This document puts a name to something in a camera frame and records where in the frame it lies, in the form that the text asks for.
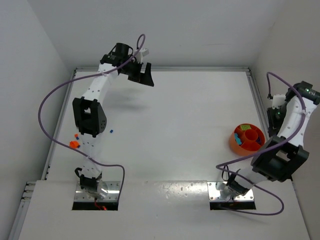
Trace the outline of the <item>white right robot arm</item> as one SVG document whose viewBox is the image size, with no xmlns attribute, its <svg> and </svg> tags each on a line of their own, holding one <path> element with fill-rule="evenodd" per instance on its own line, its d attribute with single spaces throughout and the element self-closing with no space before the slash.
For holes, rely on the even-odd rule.
<svg viewBox="0 0 320 240">
<path fill-rule="evenodd" d="M 224 191 L 235 197 L 245 195 L 254 185 L 265 181 L 284 182 L 308 159 L 304 135 L 308 121 L 320 103 L 320 93 L 310 83 L 296 83 L 282 104 L 267 110 L 273 134 L 253 157 L 250 166 L 230 175 Z"/>
</svg>

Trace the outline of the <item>teal lego brick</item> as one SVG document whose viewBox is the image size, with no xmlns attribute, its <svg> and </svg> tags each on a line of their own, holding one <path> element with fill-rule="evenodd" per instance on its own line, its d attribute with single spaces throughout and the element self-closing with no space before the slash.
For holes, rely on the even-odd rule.
<svg viewBox="0 0 320 240">
<path fill-rule="evenodd" d="M 237 133 L 234 133 L 234 139 L 239 146 L 241 146 L 243 144 L 243 141 L 241 140 L 241 138 L 239 137 L 239 135 Z"/>
</svg>

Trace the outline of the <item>lime green lego brick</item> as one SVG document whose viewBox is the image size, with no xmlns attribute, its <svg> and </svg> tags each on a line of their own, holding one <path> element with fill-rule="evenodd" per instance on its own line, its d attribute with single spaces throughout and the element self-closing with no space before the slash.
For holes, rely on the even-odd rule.
<svg viewBox="0 0 320 240">
<path fill-rule="evenodd" d="M 240 125 L 239 125 L 239 128 L 240 128 L 242 131 L 245 132 L 245 131 L 251 129 L 251 125 L 250 125 L 250 124 L 240 124 Z"/>
</svg>

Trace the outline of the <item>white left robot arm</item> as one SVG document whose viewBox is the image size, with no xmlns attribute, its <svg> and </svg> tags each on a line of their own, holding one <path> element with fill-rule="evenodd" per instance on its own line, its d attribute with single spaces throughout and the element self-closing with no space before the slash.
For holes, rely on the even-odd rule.
<svg viewBox="0 0 320 240">
<path fill-rule="evenodd" d="M 108 194 L 107 186 L 102 181 L 102 166 L 97 163 L 102 149 L 102 134 L 108 124 L 103 101 L 108 89 L 120 74 L 126 75 L 129 81 L 154 86 L 151 63 L 148 62 L 145 71 L 141 71 L 143 57 L 148 53 L 146 48 L 134 50 L 127 44 L 117 43 L 100 60 L 98 76 L 93 78 L 86 92 L 72 101 L 75 125 L 80 134 L 82 152 L 85 154 L 83 166 L 75 172 L 79 177 L 80 187 L 95 199 L 103 199 Z"/>
</svg>

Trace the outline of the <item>purple flower lego block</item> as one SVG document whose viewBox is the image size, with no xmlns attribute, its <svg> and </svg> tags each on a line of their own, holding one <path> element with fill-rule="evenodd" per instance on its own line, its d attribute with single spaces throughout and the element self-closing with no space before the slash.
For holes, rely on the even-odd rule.
<svg viewBox="0 0 320 240">
<path fill-rule="evenodd" d="M 265 144 L 265 136 L 263 134 L 259 134 L 256 139 L 256 143 L 263 146 Z"/>
</svg>

